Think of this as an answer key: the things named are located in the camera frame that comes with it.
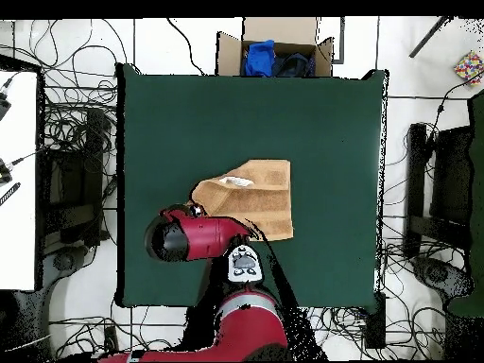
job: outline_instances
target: colorful cube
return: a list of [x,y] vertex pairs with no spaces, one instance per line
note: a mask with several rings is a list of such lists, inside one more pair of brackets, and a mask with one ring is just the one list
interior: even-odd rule
[[[479,74],[481,71],[484,71],[484,61],[477,55],[475,51],[471,51],[460,61],[458,65],[456,65],[454,70],[460,77],[468,80]],[[481,74],[476,79],[471,80],[469,82],[471,86],[478,85],[483,75],[484,74]]]

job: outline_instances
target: brown towel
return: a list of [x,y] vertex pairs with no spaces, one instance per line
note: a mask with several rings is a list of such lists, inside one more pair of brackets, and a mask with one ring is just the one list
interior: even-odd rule
[[[253,183],[240,186],[220,181],[225,177]],[[227,174],[200,182],[191,199],[209,216],[232,217],[248,226],[250,220],[269,241],[276,241],[293,236],[290,188],[289,161],[249,160]]]

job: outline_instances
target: green tabletop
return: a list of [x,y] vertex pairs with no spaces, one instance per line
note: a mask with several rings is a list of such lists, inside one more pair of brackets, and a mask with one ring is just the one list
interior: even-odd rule
[[364,80],[123,71],[125,306],[196,303],[205,262],[150,259],[145,229],[199,181],[249,159],[291,162],[294,238],[272,245],[299,304],[373,306],[384,71]]

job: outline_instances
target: white desk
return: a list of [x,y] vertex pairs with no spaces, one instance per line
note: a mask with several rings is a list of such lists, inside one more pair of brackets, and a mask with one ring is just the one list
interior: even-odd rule
[[[0,86],[12,75],[0,71]],[[11,107],[0,121],[0,158],[6,164],[36,150],[36,87],[37,76],[29,72],[9,86]],[[2,197],[16,182],[22,185],[0,206],[0,289],[34,289],[35,158],[14,166],[12,181],[0,186]]]

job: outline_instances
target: white cable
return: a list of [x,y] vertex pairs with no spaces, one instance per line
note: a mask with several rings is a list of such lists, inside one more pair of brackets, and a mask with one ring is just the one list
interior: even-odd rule
[[45,336],[45,337],[36,339],[36,340],[34,340],[32,342],[28,342],[28,344],[21,345],[20,347],[15,347],[15,348],[12,348],[10,350],[6,350],[5,352],[15,351],[15,350],[19,350],[21,348],[28,347],[29,345],[33,345],[33,344],[36,344],[37,342],[44,341],[45,339],[49,338],[50,336],[52,336],[52,334],[49,334],[48,336]]

